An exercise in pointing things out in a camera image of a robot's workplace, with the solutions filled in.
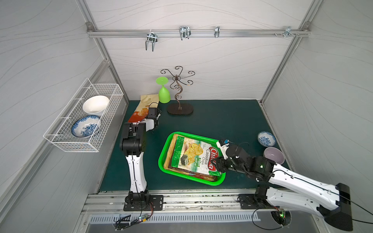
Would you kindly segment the orange cheddar chips bag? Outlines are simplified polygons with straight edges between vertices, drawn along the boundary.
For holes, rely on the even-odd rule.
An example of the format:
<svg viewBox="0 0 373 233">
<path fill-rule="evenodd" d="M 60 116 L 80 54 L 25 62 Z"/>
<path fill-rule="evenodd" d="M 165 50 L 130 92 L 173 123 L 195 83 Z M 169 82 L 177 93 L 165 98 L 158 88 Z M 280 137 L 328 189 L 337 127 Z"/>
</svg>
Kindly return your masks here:
<svg viewBox="0 0 373 233">
<path fill-rule="evenodd" d="M 158 107 L 158 103 L 158 94 L 141 95 L 140 102 L 128 122 L 134 123 L 144 120 L 149 113 L 149 107 Z"/>
</svg>

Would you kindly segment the green seaweed snack bag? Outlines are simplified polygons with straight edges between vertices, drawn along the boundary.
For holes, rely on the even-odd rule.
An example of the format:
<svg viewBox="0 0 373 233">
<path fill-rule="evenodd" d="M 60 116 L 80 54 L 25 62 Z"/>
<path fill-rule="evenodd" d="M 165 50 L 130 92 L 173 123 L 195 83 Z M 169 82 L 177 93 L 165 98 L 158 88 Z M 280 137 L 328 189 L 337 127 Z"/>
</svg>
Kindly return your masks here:
<svg viewBox="0 0 373 233">
<path fill-rule="evenodd" d="M 212 164 L 212 160 L 220 156 L 215 146 L 186 136 L 174 137 L 172 168 L 213 178 L 221 176 L 221 172 Z"/>
</svg>

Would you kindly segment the blue Sea Salt chips bag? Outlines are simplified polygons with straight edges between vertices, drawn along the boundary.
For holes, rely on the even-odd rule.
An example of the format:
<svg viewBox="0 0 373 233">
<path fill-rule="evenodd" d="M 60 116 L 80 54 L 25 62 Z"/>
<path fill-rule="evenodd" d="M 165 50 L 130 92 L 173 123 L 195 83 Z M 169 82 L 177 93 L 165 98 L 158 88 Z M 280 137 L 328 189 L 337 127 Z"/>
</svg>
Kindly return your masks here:
<svg viewBox="0 0 373 233">
<path fill-rule="evenodd" d="M 163 165 L 163 168 L 165 170 L 169 169 L 169 164 L 170 164 L 170 161 L 172 160 L 172 156 L 173 156 L 173 152 L 174 152 L 174 149 L 175 149 L 175 144 L 176 144 L 176 141 L 177 141 L 177 137 L 178 137 L 178 134 L 174 134 L 173 138 L 171 140 L 171 143 L 169 145 L 169 148 L 168 148 L 168 151 L 167 151 L 167 157 L 166 157 L 165 163 Z"/>
</svg>

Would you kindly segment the brown Kettle chips bag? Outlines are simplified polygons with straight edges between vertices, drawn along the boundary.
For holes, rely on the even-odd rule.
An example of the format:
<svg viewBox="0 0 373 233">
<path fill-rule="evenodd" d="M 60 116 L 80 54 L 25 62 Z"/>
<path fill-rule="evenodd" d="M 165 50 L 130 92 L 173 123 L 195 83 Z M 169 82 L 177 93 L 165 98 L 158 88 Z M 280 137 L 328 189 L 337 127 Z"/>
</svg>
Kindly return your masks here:
<svg viewBox="0 0 373 233">
<path fill-rule="evenodd" d="M 192 171 L 183 170 L 183 169 L 179 169 L 179 168 L 171 167 L 171 168 L 166 168 L 166 170 L 174 171 L 176 173 L 188 175 L 188 176 L 191 176 L 191 177 L 194 177 L 194 178 L 198 178 L 198 179 L 202 179 L 202 180 L 206 180 L 206 181 L 211 181 L 211 182 L 216 182 L 218 180 L 217 176 L 195 173 L 195 172 L 192 172 Z"/>
</svg>

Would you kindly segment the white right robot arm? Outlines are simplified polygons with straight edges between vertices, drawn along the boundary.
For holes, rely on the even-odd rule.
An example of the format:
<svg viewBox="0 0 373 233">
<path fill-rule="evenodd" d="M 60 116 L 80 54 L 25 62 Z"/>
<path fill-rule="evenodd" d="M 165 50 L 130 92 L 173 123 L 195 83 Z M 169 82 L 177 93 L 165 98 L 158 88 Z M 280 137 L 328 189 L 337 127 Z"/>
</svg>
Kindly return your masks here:
<svg viewBox="0 0 373 233">
<path fill-rule="evenodd" d="M 353 230 L 349 186 L 318 182 L 293 172 L 265 157 L 252 157 L 242 147 L 228 140 L 216 143 L 222 156 L 212 159 L 217 171 L 245 174 L 261 182 L 247 200 L 259 208 L 285 207 L 322 217 L 330 226 L 342 231 Z"/>
</svg>

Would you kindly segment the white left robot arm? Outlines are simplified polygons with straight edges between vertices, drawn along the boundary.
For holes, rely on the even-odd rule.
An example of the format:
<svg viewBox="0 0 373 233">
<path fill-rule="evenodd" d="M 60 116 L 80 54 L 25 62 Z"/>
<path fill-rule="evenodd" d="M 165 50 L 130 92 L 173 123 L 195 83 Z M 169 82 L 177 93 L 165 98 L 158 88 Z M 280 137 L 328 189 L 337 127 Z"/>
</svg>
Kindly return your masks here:
<svg viewBox="0 0 373 233">
<path fill-rule="evenodd" d="M 125 198 L 123 210 L 161 211 L 164 197 L 151 195 L 144 174 L 143 157 L 146 149 L 146 133 L 158 125 L 160 111 L 150 107 L 148 115 L 139 122 L 127 122 L 122 126 L 119 148 L 126 158 L 130 173 L 130 191 Z"/>
</svg>

